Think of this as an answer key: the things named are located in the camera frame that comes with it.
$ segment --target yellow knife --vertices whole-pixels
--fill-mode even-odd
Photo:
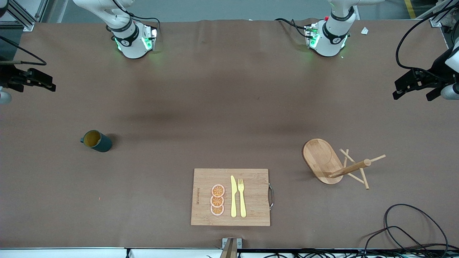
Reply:
[[[236,218],[236,193],[237,193],[237,185],[234,176],[231,176],[231,217]]]

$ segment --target table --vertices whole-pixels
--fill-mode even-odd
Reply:
[[[48,62],[38,69],[57,91],[26,88],[1,107],[0,246],[214,247],[242,237],[247,248],[363,247],[398,202],[457,243],[459,102],[427,102],[426,91],[392,99],[406,72],[395,48],[414,23],[356,21],[331,58],[279,22],[164,23],[162,52],[139,60],[116,50],[104,24],[37,24],[21,46]],[[426,23],[401,60],[428,68],[445,50]],[[91,129],[113,149],[84,147]],[[312,138],[357,160],[386,154],[366,170],[370,190],[350,177],[316,180],[301,152]],[[271,226],[191,226],[194,168],[268,168]],[[389,220],[420,242],[442,241],[410,210]],[[395,246],[380,235],[370,247]]]

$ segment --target cutting board handle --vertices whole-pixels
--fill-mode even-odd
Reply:
[[[274,205],[274,190],[273,190],[273,187],[271,186],[271,183],[268,183],[268,190],[271,191],[271,205],[269,206],[269,210],[271,210]]]

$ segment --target mug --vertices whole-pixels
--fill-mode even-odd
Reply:
[[[112,147],[112,140],[98,130],[87,132],[83,138],[81,138],[80,142],[86,147],[100,152],[107,152]]]

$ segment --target fork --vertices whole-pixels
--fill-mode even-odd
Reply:
[[[245,218],[247,216],[247,211],[246,211],[246,202],[244,201],[244,180],[243,179],[238,179],[237,180],[237,190],[241,194],[240,200],[241,200],[241,217]]]

